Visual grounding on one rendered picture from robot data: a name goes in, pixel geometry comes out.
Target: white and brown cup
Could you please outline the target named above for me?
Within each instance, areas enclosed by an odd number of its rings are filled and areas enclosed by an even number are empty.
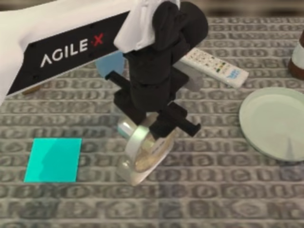
[[[304,80],[304,31],[288,63],[288,70],[293,77]]]

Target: white plate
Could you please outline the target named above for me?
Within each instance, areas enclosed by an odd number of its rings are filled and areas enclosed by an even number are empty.
[[[242,131],[261,153],[282,161],[304,161],[304,95],[286,88],[251,93],[239,111]]]

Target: blue object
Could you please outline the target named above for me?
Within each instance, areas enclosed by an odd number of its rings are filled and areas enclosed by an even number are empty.
[[[95,61],[96,68],[101,77],[107,76],[112,71],[120,75],[124,72],[124,57],[122,52],[116,51]]]
[[[81,141],[79,138],[34,139],[24,182],[75,182]]]

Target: brown object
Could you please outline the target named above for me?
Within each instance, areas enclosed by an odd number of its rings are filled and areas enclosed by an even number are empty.
[[[299,44],[304,48],[304,31],[302,32],[302,34],[301,34],[301,36],[300,36]],[[293,58],[294,58],[294,57],[292,57],[292,58],[289,60],[289,63],[288,63],[288,70],[289,70],[289,72],[291,73],[292,77],[295,77],[295,78],[304,80],[304,69],[298,67],[298,66],[293,62]]]
[[[22,94],[28,95],[28,94],[34,93],[34,92],[38,91],[41,87],[42,87],[42,85],[35,86],[29,90],[24,91]]]

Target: white remote control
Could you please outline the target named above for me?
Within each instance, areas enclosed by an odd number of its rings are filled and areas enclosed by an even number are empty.
[[[182,65],[192,67],[233,88],[240,88],[249,75],[247,71],[216,58],[196,47],[180,59],[175,67],[182,71]]]

